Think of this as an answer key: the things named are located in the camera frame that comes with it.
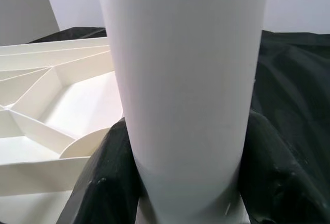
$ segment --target white plastic tray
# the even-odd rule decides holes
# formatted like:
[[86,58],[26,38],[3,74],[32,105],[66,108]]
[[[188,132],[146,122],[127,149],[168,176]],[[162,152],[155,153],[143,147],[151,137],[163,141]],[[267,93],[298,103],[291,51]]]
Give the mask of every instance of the white plastic tray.
[[56,223],[122,113],[107,38],[0,47],[0,221]]

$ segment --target white pipe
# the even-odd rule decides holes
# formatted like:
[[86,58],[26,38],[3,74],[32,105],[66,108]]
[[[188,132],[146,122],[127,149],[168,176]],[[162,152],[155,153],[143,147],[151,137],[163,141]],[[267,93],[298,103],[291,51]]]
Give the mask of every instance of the white pipe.
[[101,4],[157,222],[234,223],[265,0]]

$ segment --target white tube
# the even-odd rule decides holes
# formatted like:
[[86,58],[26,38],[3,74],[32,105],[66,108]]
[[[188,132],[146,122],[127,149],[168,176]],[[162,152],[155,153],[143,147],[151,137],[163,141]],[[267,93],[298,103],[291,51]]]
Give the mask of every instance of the white tube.
[[265,0],[101,4],[131,146],[157,222],[229,222],[228,213],[237,213],[231,203]]

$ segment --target dark green fabric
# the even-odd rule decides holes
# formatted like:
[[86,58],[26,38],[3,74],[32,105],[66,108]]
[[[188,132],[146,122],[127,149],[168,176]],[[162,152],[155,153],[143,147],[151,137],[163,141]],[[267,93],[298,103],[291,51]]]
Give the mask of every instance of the dark green fabric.
[[262,34],[240,190],[252,221],[330,222],[330,36]]

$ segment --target white wall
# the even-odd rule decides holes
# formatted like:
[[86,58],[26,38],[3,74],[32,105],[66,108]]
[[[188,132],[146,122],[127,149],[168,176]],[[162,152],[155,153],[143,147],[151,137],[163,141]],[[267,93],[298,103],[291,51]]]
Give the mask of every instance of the white wall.
[[[50,0],[61,30],[104,26],[98,0]],[[330,33],[330,0],[267,0],[264,29]]]
[[57,31],[49,0],[0,0],[0,46],[27,43]]
[[60,30],[70,27],[104,27],[98,0],[49,0]]
[[267,0],[264,29],[330,33],[330,0]]

